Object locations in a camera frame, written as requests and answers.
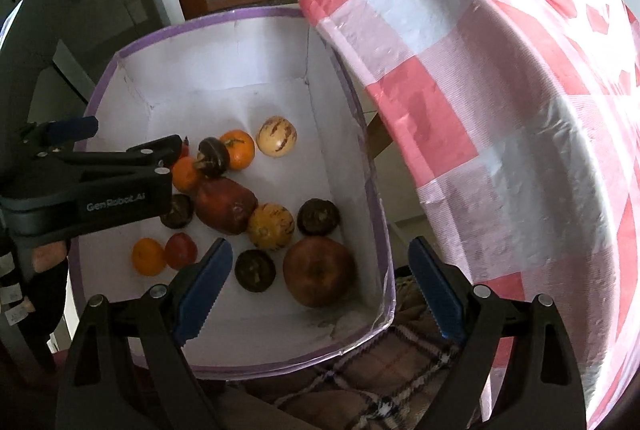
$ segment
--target wooden table leg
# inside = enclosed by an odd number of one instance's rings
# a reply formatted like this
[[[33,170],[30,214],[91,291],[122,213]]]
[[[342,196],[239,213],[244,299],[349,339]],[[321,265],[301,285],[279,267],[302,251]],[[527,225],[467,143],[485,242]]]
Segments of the wooden table leg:
[[[367,151],[369,156],[375,159],[391,142],[391,136],[386,131],[380,115],[376,114],[367,125]]]

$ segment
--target purple trim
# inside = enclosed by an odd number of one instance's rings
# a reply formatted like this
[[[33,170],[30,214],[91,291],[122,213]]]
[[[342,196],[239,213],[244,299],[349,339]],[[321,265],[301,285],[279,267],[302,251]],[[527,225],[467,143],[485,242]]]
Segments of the purple trim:
[[[232,22],[235,20],[245,20],[249,18],[264,18],[264,17],[285,17],[285,18],[303,18],[303,14],[299,9],[285,8],[285,7],[252,7],[245,9],[238,9],[233,11],[227,11],[219,14],[212,14],[203,16],[184,24],[169,26],[154,33],[151,33],[135,42],[129,44],[125,48],[117,52],[111,59],[107,68],[105,69],[102,77],[98,81],[95,87],[94,93],[91,96],[91,100],[87,105],[84,115],[92,116],[98,110],[98,106],[104,97],[107,86],[113,77],[118,62],[130,55],[138,52],[149,45],[166,40],[173,36],[183,34],[195,29],[200,29],[206,26],[215,24],[221,24],[225,22]],[[365,139],[366,123],[364,121],[364,114],[360,106],[357,94],[355,93],[353,83],[347,74],[345,67],[341,61],[335,55],[335,52],[324,43],[325,48],[329,53],[330,60],[334,67],[334,70],[340,80],[340,84],[347,99],[351,115],[358,121],[358,124],[362,130],[362,139]],[[86,141],[78,142],[76,144],[76,151],[84,152],[86,150]],[[372,217],[372,224],[374,229],[376,253],[378,254],[378,269],[380,270],[381,279],[383,281],[383,287],[385,287],[385,305],[386,309],[383,313],[383,322],[380,323],[380,317],[376,321],[376,328],[374,330],[362,329],[353,334],[348,341],[334,344],[330,347],[325,347],[317,352],[298,356],[292,360],[286,362],[275,363],[263,363],[255,366],[233,366],[233,367],[219,367],[219,366],[194,366],[192,369],[196,373],[201,374],[213,374],[225,377],[235,377],[238,379],[258,378],[265,376],[275,376],[277,374],[283,374],[285,372],[293,372],[300,370],[315,363],[322,362],[334,356],[340,355],[346,347],[357,347],[366,342],[370,338],[374,337],[380,331],[384,330],[393,320],[393,313],[396,305],[396,290],[393,282],[393,267],[391,263],[391,249],[389,246],[388,236],[386,234],[386,221],[385,214],[382,210],[382,205],[378,199],[378,192],[375,185],[375,166],[373,161],[368,158],[369,163],[369,178],[366,181],[365,189],[367,194],[367,203]],[[80,264],[80,252],[79,241],[75,238],[71,243],[71,251],[69,253],[69,273],[71,276],[71,287],[74,295],[74,302],[76,310],[82,312],[86,305],[86,298],[84,296],[84,285],[82,283],[82,269]],[[133,356],[133,359],[137,363],[145,363],[143,356]]]
[[[222,13],[216,13],[211,15],[201,16],[189,20],[184,24],[171,25],[155,31],[147,36],[132,42],[128,46],[120,50],[120,56],[126,58],[133,53],[144,49],[149,45],[156,44],[172,36],[176,36],[182,33],[193,31],[194,29],[200,29],[215,24],[222,24],[225,22],[232,22],[235,20],[245,20],[247,18],[265,18],[268,16],[282,16],[290,18],[302,18],[302,11],[294,7],[245,7],[242,9],[235,9],[232,11],[225,11]]]

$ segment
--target metal screw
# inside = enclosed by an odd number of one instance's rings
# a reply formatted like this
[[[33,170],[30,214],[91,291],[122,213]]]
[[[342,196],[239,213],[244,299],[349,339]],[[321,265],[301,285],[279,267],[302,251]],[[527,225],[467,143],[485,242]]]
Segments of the metal screw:
[[[151,298],[162,298],[166,295],[166,286],[164,284],[156,284],[149,290]]]
[[[91,298],[89,298],[89,305],[91,307],[98,307],[98,305],[100,305],[103,300],[104,300],[104,296],[93,295]]]
[[[477,285],[474,288],[474,294],[480,298],[489,298],[491,296],[491,290],[485,285]]]
[[[554,304],[554,299],[549,295],[538,295],[538,302],[540,302],[544,307],[551,307]]]

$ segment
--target small orange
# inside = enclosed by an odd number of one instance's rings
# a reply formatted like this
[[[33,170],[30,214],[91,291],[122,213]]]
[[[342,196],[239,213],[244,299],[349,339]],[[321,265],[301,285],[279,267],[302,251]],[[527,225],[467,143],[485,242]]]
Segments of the small orange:
[[[193,167],[194,161],[193,157],[183,157],[178,159],[174,167],[171,168],[174,186],[183,194],[195,191],[202,179],[200,172]]]
[[[220,137],[220,141],[229,152],[229,168],[232,170],[244,170],[254,160],[255,143],[244,130],[230,130]]]
[[[155,276],[166,266],[164,250],[158,241],[152,238],[141,238],[131,250],[133,267],[140,275]]]

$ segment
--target red and white checkered cloth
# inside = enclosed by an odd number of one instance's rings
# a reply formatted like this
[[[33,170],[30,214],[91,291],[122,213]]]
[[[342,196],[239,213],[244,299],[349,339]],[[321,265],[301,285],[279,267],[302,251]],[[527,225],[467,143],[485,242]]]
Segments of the red and white checkered cloth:
[[[300,6],[375,101],[446,261],[556,300],[594,428],[640,363],[638,21],[622,0]]]

